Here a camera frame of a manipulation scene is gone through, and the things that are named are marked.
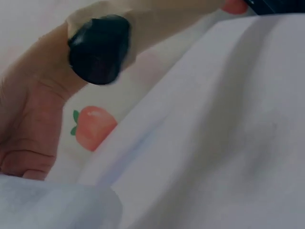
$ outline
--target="white fabric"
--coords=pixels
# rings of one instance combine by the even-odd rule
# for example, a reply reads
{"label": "white fabric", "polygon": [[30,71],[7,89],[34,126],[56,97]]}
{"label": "white fabric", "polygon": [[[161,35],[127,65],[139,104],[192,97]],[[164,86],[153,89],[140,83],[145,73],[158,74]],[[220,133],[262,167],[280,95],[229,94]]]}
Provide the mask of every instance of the white fabric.
{"label": "white fabric", "polygon": [[1,229],[117,229],[121,215],[108,188],[0,175]]}
{"label": "white fabric", "polygon": [[80,178],[120,228],[304,228],[304,23],[217,24],[126,116]]}

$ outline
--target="green leaf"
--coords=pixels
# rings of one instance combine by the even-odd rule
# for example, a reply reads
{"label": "green leaf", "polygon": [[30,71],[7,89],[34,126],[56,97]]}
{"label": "green leaf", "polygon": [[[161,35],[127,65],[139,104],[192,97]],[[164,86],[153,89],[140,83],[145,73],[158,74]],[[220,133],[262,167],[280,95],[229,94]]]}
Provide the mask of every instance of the green leaf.
{"label": "green leaf", "polygon": [[77,123],[78,121],[78,116],[80,116],[80,113],[76,110],[73,111],[73,119]]}
{"label": "green leaf", "polygon": [[71,130],[71,135],[72,135],[72,136],[75,136],[75,135],[76,135],[76,129],[77,129],[77,126],[74,127],[74,128]]}

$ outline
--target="black object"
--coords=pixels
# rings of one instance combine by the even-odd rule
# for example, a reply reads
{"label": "black object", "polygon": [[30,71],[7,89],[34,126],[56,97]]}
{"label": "black object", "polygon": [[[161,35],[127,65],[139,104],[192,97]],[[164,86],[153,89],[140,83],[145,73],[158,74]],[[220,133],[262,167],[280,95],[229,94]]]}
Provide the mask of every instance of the black object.
{"label": "black object", "polygon": [[129,49],[130,29],[117,15],[90,20],[68,41],[71,68],[92,84],[114,82]]}
{"label": "black object", "polygon": [[304,0],[245,0],[258,14],[281,14],[305,12]]}

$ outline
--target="finger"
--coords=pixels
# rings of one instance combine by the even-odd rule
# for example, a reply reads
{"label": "finger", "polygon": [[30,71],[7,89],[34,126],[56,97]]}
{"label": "finger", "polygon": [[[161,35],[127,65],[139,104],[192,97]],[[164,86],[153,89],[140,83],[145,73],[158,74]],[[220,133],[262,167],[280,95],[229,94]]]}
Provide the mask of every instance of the finger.
{"label": "finger", "polygon": [[27,170],[38,170],[48,173],[55,163],[55,157],[39,154],[34,151],[12,151],[2,162],[1,171],[5,174],[22,177]]}
{"label": "finger", "polygon": [[44,171],[27,170],[23,174],[23,178],[32,179],[32,180],[45,180],[45,178],[47,177],[47,174],[48,173],[46,173]]}

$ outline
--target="strawberry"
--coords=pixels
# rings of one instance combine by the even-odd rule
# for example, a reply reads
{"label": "strawberry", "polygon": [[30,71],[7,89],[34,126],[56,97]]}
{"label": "strawberry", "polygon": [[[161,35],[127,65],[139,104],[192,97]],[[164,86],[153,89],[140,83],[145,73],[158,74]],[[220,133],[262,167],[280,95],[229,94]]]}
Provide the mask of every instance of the strawberry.
{"label": "strawberry", "polygon": [[74,111],[73,118],[77,126],[71,130],[71,135],[76,136],[82,147],[92,152],[117,126],[111,114],[96,106],[87,106],[80,113]]}

